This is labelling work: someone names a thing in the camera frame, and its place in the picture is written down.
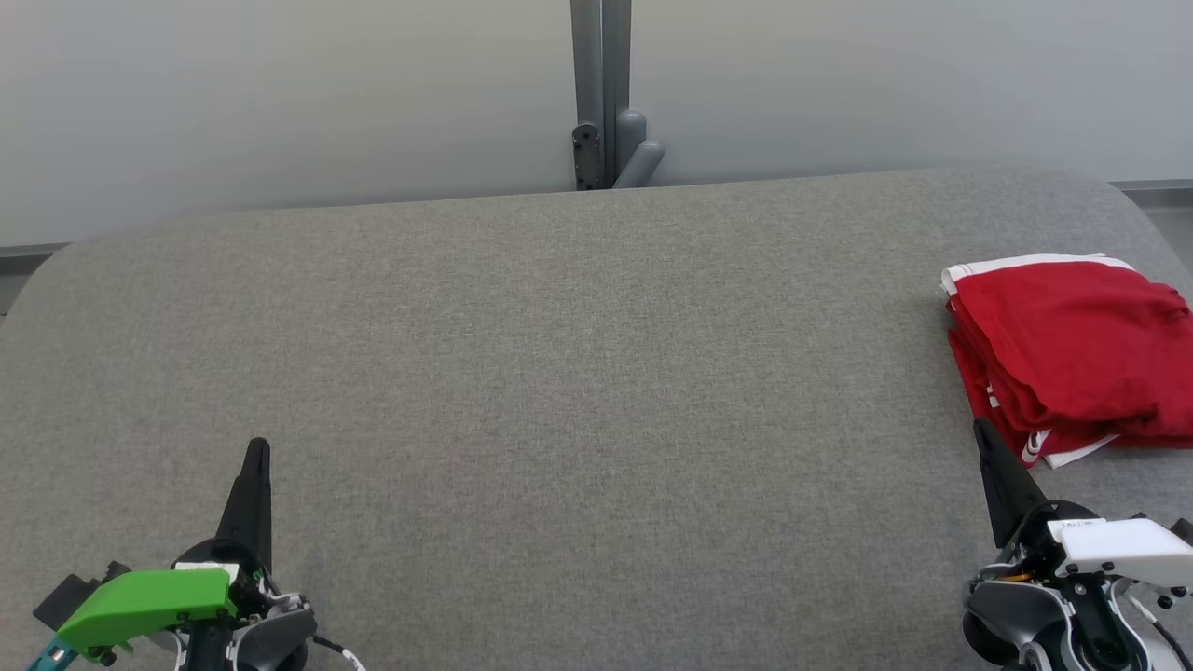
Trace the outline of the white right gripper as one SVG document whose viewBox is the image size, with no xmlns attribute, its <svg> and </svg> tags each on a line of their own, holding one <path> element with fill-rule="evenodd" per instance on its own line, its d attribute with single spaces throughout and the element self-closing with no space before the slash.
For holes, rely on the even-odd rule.
<svg viewBox="0 0 1193 671">
<path fill-rule="evenodd" d="M 1133 517 L 1108 521 L 1074 501 L 1047 501 L 990 419 L 973 420 L 979 475 L 1002 566 L 1027 581 L 1106 575 L 1192 581 L 1192 548 L 1176 531 Z"/>
</svg>

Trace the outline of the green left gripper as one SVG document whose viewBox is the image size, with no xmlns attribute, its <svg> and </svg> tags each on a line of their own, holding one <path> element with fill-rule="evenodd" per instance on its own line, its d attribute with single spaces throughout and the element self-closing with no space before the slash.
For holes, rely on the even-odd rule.
<svg viewBox="0 0 1193 671">
<path fill-rule="evenodd" d="M 271 445 L 252 438 L 227 495 L 217 538 L 188 548 L 168 570 L 128 570 L 99 581 L 56 636 L 69 650 L 126 646 L 177 624 L 237 621 L 261 610 L 271 581 Z"/>
</svg>

